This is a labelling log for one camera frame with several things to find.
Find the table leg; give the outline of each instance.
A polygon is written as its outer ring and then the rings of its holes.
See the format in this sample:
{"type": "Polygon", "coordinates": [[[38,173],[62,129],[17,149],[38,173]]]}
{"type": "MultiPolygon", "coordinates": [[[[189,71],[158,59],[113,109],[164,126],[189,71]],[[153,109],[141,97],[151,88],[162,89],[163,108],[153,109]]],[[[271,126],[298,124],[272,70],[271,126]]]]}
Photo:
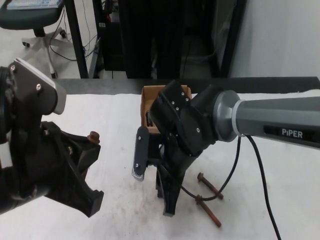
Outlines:
{"type": "Polygon", "coordinates": [[[75,0],[64,1],[66,15],[68,17],[70,32],[72,36],[73,48],[75,52],[76,61],[79,68],[80,77],[88,79],[88,68],[85,58],[85,52],[81,40],[78,17],[76,12],[75,0]]]}

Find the white tabletop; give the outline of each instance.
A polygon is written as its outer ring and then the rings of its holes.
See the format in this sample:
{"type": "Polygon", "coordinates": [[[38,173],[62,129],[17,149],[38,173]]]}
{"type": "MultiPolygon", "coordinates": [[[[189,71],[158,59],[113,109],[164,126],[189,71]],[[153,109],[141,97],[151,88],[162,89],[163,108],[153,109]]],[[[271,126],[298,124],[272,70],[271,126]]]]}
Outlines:
{"type": "MultiPolygon", "coordinates": [[[[305,93],[241,94],[242,99],[320,96],[305,93]]],[[[143,182],[131,175],[135,136],[140,125],[139,95],[69,95],[62,115],[43,118],[63,131],[87,136],[100,133],[101,152],[86,181],[104,191],[101,209],[91,218],[41,197],[0,216],[0,239],[276,239],[264,199],[256,155],[242,140],[235,173],[223,191],[224,199],[207,205],[221,221],[217,228],[183,191],[175,216],[163,216],[164,202],[155,190],[156,169],[143,182]]],[[[269,199],[284,240],[320,239],[320,152],[256,138],[269,199]]],[[[234,163],[237,141],[210,146],[187,170],[183,185],[204,197],[212,193],[197,181],[199,172],[219,188],[234,163]]]]}

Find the rusty metal rod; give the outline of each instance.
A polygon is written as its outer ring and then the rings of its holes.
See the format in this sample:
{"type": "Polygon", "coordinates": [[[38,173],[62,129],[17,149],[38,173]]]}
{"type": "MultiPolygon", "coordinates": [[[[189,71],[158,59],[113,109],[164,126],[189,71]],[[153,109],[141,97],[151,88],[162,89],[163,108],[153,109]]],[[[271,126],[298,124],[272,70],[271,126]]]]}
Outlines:
{"type": "Polygon", "coordinates": [[[218,220],[218,218],[214,215],[214,213],[210,210],[210,208],[201,200],[202,196],[198,195],[195,198],[195,202],[197,205],[200,205],[203,210],[209,215],[209,217],[212,219],[212,221],[217,225],[218,228],[221,227],[221,222],[218,220]]]}
{"type": "Polygon", "coordinates": [[[202,172],[199,172],[198,174],[198,180],[199,182],[203,182],[219,199],[224,199],[224,195],[215,188],[205,177],[202,172]]]}

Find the floor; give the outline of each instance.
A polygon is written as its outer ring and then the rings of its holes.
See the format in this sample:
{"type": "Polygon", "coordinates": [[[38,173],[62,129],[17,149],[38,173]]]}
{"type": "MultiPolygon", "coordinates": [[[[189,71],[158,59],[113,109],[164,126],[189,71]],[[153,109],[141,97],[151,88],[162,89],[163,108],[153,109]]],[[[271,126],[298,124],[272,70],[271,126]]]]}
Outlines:
{"type": "MultiPolygon", "coordinates": [[[[5,0],[0,0],[0,4],[2,5],[5,0]]],[[[80,27],[80,33],[82,38],[82,44],[84,46],[97,34],[97,29],[95,25],[95,17],[93,11],[93,4],[91,0],[77,0],[75,1],[75,8],[77,11],[77,17],[80,27]]],[[[45,28],[47,33],[54,32],[58,26],[58,23],[48,26],[45,28]]],[[[64,18],[61,21],[60,25],[63,29],[66,28],[67,32],[70,32],[68,18],[64,18]]],[[[21,38],[32,38],[34,37],[34,33],[32,30],[26,31],[14,31],[14,30],[6,30],[0,28],[0,66],[9,65],[15,58],[23,57],[27,49],[24,48],[21,42],[21,38]]],[[[90,53],[94,48],[95,39],[92,40],[90,45],[87,45],[86,52],[90,53]]],[[[195,36],[187,36],[185,37],[183,43],[183,55],[186,56],[190,45],[189,55],[187,62],[184,63],[185,57],[182,57],[181,64],[181,76],[184,71],[184,78],[210,78],[210,70],[207,62],[203,61],[203,57],[206,54],[206,50],[202,44],[202,40],[195,36]]],[[[75,52],[72,48],[64,48],[64,47],[52,47],[57,53],[62,54],[63,56],[69,59],[76,59],[75,52]]],[[[79,78],[79,70],[76,61],[66,60],[50,50],[51,59],[54,67],[58,73],[58,78],[60,79],[74,79],[79,78]]],[[[50,77],[49,67],[44,61],[45,54],[43,51],[39,51],[31,60],[28,62],[32,64],[34,67],[39,69],[41,72],[50,77]]],[[[87,59],[87,66],[91,64],[92,56],[89,56],[87,59]]],[[[122,71],[101,71],[99,73],[101,79],[123,79],[126,78],[126,73],[122,71]]]]}

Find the black cable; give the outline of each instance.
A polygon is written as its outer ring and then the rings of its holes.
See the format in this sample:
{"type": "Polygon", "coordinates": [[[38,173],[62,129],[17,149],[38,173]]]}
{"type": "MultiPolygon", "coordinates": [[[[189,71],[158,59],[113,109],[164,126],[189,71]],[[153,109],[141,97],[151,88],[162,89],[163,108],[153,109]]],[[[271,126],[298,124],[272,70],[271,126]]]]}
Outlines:
{"type": "Polygon", "coordinates": [[[95,39],[95,37],[97,37],[97,36],[98,36],[98,34],[96,34],[93,38],[91,38],[91,39],[90,39],[90,41],[89,41],[86,45],[84,45],[84,47],[88,46],[88,45],[89,45],[89,43],[91,43],[91,42],[92,42],[92,40],[93,40],[93,39],[95,39]]]}
{"type": "MultiPolygon", "coordinates": [[[[239,160],[239,155],[240,155],[240,147],[241,147],[241,137],[238,137],[238,142],[237,142],[237,146],[236,146],[236,154],[235,154],[235,159],[234,159],[234,164],[232,166],[232,169],[228,175],[228,177],[226,178],[224,184],[222,185],[222,187],[219,190],[219,194],[225,189],[225,187],[227,186],[227,184],[229,183],[232,175],[235,172],[238,160],[239,160]]],[[[192,194],[191,192],[189,192],[187,189],[185,189],[184,186],[182,186],[169,172],[168,170],[163,166],[163,165],[159,165],[161,166],[163,169],[165,169],[165,171],[168,173],[168,175],[170,176],[170,178],[172,178],[174,181],[176,181],[177,184],[179,184],[180,188],[186,193],[188,194],[190,197],[196,199],[196,195],[192,194]]],[[[212,201],[214,199],[217,198],[217,195],[211,196],[211,197],[203,197],[201,200],[202,201],[212,201]]]]}
{"type": "Polygon", "coordinates": [[[66,14],[64,14],[64,16],[63,16],[63,21],[64,21],[66,39],[67,39],[67,41],[69,43],[71,43],[72,36],[71,36],[70,39],[68,38],[68,29],[67,29],[67,24],[66,24],[66,14]]]}
{"type": "MultiPolygon", "coordinates": [[[[66,59],[66,60],[69,60],[69,61],[72,61],[72,62],[76,62],[77,59],[70,59],[70,58],[67,58],[67,57],[61,55],[60,53],[58,53],[58,52],[56,52],[55,50],[53,50],[53,48],[52,48],[52,46],[51,46],[51,41],[52,41],[52,39],[54,38],[54,35],[56,35],[56,32],[58,31],[58,28],[59,28],[59,26],[60,26],[60,24],[61,24],[61,22],[62,22],[62,19],[64,18],[65,15],[66,15],[66,12],[65,12],[65,9],[63,8],[63,13],[62,13],[61,19],[60,19],[60,21],[59,21],[59,24],[58,24],[58,26],[56,27],[56,29],[55,29],[52,37],[50,38],[49,47],[50,47],[51,51],[54,52],[55,54],[57,54],[58,56],[66,59]]],[[[90,53],[88,53],[87,55],[85,55],[84,57],[85,57],[85,58],[89,57],[89,56],[96,50],[96,47],[97,47],[97,46],[95,45],[94,48],[93,48],[93,50],[92,50],[90,53]]]]}
{"type": "Polygon", "coordinates": [[[253,138],[251,136],[246,135],[246,137],[249,139],[250,143],[252,144],[252,147],[254,149],[256,158],[258,160],[259,168],[260,168],[260,172],[261,172],[261,178],[262,178],[262,185],[263,185],[264,199],[265,199],[266,208],[268,210],[268,213],[269,213],[269,216],[270,216],[270,219],[271,219],[271,222],[272,222],[276,237],[277,237],[278,240],[281,240],[281,236],[280,236],[280,233],[279,233],[279,230],[278,230],[274,215],[273,215],[273,213],[271,211],[271,207],[270,207],[270,203],[269,203],[269,197],[268,197],[268,189],[267,189],[267,182],[266,182],[264,166],[262,164],[262,160],[261,160],[261,157],[260,157],[260,153],[259,153],[257,144],[255,143],[255,141],[253,140],[253,138]]]}
{"type": "Polygon", "coordinates": [[[84,19],[85,19],[86,27],[88,28],[88,31],[89,31],[89,48],[88,48],[88,51],[90,51],[91,33],[90,33],[88,21],[87,21],[86,7],[85,7],[85,2],[84,2],[84,0],[82,0],[82,5],[83,5],[83,10],[84,10],[84,19]]]}
{"type": "Polygon", "coordinates": [[[185,57],[185,60],[184,60],[183,72],[182,72],[182,78],[181,79],[184,79],[184,77],[185,77],[186,64],[187,64],[187,59],[188,59],[188,56],[189,56],[190,48],[191,48],[191,40],[189,42],[188,52],[186,53],[186,57],[185,57]]]}

